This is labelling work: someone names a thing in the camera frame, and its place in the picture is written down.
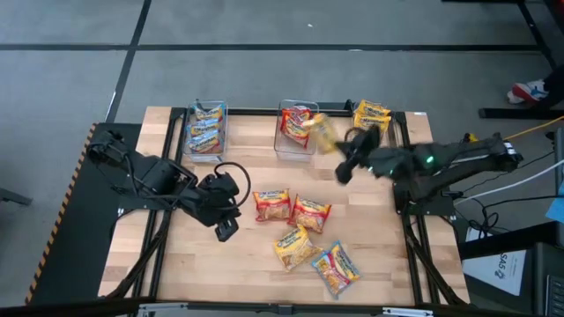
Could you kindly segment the black hazard-striped platform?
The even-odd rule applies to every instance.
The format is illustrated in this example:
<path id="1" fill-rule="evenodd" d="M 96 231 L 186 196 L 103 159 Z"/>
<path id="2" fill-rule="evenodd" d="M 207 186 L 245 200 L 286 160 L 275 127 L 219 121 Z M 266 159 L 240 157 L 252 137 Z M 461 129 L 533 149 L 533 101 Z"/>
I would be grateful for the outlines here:
<path id="1" fill-rule="evenodd" d="M 28 306 L 89 301 L 113 291 L 139 258 L 147 212 L 118 217 L 121 197 L 110 188 L 123 185 L 125 173 L 95 166 L 85 155 L 63 196 L 33 274 Z"/>

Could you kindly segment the blue Maruchan ramen pack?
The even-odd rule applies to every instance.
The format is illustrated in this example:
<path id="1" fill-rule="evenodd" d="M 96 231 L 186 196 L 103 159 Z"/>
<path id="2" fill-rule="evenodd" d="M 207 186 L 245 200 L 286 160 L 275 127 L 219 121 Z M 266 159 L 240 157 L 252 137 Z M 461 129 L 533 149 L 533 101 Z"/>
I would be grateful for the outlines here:
<path id="1" fill-rule="evenodd" d="M 221 126 L 222 124 L 219 119 L 207 119 L 190 124 L 187 130 L 191 137 L 196 137 L 210 131 L 219 130 Z"/>
<path id="2" fill-rule="evenodd" d="M 192 138 L 188 142 L 189 151 L 196 154 L 218 153 L 221 150 L 219 132 L 212 131 Z"/>
<path id="3" fill-rule="evenodd" d="M 311 266 L 323 280 L 334 299 L 338 299 L 352 284 L 361 278 L 360 271 L 353 264 L 340 240 L 335 241 L 327 250 L 323 250 Z"/>
<path id="4" fill-rule="evenodd" d="M 194 106 L 193 110 L 198 121 L 217 120 L 221 122 L 225 113 L 224 104 L 219 104 L 209 110 L 205 110 L 200 106 Z"/>

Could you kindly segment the blue paper sheet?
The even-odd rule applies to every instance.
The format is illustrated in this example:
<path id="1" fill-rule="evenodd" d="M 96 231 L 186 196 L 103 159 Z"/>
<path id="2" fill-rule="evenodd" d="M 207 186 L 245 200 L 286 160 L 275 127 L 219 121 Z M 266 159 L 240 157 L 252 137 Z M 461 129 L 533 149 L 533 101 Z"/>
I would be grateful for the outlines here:
<path id="1" fill-rule="evenodd" d="M 558 197 L 554 199 L 545 216 L 564 224 L 564 181 L 560 184 Z"/>

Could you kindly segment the black equipment case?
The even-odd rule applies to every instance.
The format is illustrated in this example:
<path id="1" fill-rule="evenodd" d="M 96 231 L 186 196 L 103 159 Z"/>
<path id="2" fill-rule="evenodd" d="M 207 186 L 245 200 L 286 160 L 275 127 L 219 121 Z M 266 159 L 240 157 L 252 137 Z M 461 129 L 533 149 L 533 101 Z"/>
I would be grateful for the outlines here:
<path id="1" fill-rule="evenodd" d="M 552 221 L 481 238 L 472 228 L 460 242 L 461 260 L 525 250 L 521 294 L 513 296 L 464 274 L 473 305 L 512 313 L 545 313 L 546 294 L 556 278 L 564 285 L 564 224 Z"/>

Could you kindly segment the red Maruchan ramen pack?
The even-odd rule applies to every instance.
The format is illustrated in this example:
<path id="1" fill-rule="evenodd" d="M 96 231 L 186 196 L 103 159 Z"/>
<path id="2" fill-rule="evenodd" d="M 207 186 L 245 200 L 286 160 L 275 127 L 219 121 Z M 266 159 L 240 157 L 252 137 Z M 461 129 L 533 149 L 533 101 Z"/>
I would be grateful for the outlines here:
<path id="1" fill-rule="evenodd" d="M 322 233 L 331 207 L 331 204 L 319 203 L 297 195 L 287 223 L 302 225 L 308 230 Z"/>
<path id="2" fill-rule="evenodd" d="M 312 116 L 311 109 L 305 106 L 288 107 L 284 109 L 284 113 L 288 121 L 292 120 L 300 126 Z"/>
<path id="3" fill-rule="evenodd" d="M 280 131 L 303 148 L 308 146 L 309 131 L 303 126 L 304 120 L 295 112 L 284 112 Z"/>
<path id="4" fill-rule="evenodd" d="M 287 220 L 290 217 L 291 199 L 289 189 L 255 191 L 256 221 Z"/>

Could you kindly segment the black desk frame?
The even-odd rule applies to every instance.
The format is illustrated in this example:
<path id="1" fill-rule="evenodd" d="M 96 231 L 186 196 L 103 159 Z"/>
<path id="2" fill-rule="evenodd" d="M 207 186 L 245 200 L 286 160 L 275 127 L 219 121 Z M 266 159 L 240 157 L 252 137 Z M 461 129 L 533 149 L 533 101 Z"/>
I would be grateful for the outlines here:
<path id="1" fill-rule="evenodd" d="M 525 2 L 527 0 L 442 0 L 443 2 L 453 3 L 493 3 L 493 4 L 516 4 L 521 12 L 531 34 L 536 42 L 537 48 L 542 56 L 548 61 L 552 70 L 557 67 L 557 63 L 553 58 L 553 54 L 549 46 L 546 44 L 541 31 L 538 29 L 537 23 L 528 11 Z M 564 35 L 564 0 L 540 0 L 540 3 L 547 7 L 552 20 L 557 26 L 559 32 Z M 481 119 L 512 119 L 512 120 L 555 120 L 564 116 L 564 109 L 546 108 L 480 108 L 478 110 Z"/>

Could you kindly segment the person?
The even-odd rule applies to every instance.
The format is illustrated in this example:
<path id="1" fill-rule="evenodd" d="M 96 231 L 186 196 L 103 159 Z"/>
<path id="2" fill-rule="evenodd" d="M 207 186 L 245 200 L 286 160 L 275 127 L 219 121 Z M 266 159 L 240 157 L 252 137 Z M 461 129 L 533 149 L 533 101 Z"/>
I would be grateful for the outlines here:
<path id="1" fill-rule="evenodd" d="M 544 79 L 514 83 L 507 98 L 510 104 L 527 104 L 539 109 L 556 106 L 564 100 L 564 64 Z"/>

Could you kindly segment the clear plastic bin white label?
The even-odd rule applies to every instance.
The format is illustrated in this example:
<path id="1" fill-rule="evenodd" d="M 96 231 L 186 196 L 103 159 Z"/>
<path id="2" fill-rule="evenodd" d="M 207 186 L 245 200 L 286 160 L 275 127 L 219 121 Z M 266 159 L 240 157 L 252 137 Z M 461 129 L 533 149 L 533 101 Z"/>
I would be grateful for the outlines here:
<path id="1" fill-rule="evenodd" d="M 188 147 L 188 142 L 194 138 L 191 137 L 187 127 L 190 124 L 193 124 L 195 122 L 197 122 L 196 116 L 194 114 L 194 110 L 193 107 L 194 106 L 200 106 L 205 110 L 209 110 L 212 109 L 213 107 L 218 106 L 219 104 L 224 104 L 224 117 L 223 120 L 221 121 L 221 129 L 219 130 L 214 130 L 219 132 L 220 137 L 221 137 L 221 150 L 218 153 L 209 153 L 209 154 L 196 154 L 196 153 L 192 153 L 189 151 L 189 147 Z M 188 106 L 188 115 L 189 118 L 187 120 L 187 123 L 185 124 L 185 128 L 184 128 L 184 135 L 185 135 L 185 141 L 184 141 L 184 146 L 183 146 L 183 153 L 189 158 L 190 161 L 194 162 L 194 163 L 220 163 L 223 161 L 223 157 L 226 151 L 226 140 L 227 140 L 227 126 L 228 126 L 228 116 L 227 116 L 227 103 L 224 100 L 194 100 L 193 102 L 191 102 Z"/>

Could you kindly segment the grey chair leg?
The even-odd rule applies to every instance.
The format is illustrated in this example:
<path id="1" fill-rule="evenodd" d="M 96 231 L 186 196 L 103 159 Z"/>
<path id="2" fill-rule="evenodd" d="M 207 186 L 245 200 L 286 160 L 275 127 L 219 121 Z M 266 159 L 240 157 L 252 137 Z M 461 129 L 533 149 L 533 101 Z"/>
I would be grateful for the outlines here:
<path id="1" fill-rule="evenodd" d="M 29 206 L 33 201 L 33 199 L 17 194 L 5 188 L 0 188 L 0 201 L 12 202 L 12 203 L 17 203 L 19 205 Z"/>

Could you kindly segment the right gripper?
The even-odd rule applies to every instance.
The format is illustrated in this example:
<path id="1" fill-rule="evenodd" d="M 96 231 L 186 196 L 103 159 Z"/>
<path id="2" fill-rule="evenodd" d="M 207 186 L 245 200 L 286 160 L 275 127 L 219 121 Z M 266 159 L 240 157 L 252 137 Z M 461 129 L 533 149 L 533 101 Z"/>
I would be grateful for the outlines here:
<path id="1" fill-rule="evenodd" d="M 409 173 L 412 154 L 405 148 L 381 147 L 381 129 L 373 125 L 368 129 L 353 127 L 345 135 L 354 133 L 352 140 L 336 141 L 335 147 L 345 160 L 335 169 L 341 184 L 348 184 L 356 167 L 365 168 L 376 178 L 397 180 Z"/>

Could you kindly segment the white paper sign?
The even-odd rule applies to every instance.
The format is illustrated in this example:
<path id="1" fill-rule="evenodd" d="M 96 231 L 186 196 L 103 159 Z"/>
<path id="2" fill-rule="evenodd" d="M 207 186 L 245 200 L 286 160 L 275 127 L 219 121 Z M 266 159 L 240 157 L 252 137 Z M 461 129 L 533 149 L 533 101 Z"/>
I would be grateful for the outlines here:
<path id="1" fill-rule="evenodd" d="M 462 260 L 463 272 L 513 296 L 521 294 L 526 251 Z"/>

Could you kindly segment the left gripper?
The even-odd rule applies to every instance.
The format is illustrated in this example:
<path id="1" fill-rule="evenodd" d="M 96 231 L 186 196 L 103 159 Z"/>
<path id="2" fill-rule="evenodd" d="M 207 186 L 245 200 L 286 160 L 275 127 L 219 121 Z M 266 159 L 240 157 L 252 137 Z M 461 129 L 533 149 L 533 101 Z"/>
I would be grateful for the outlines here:
<path id="1" fill-rule="evenodd" d="M 214 226 L 217 239 L 226 242 L 239 229 L 236 218 L 241 212 L 235 201 L 239 192 L 229 173 L 209 174 L 193 189 L 196 198 L 189 214 L 206 227 Z"/>

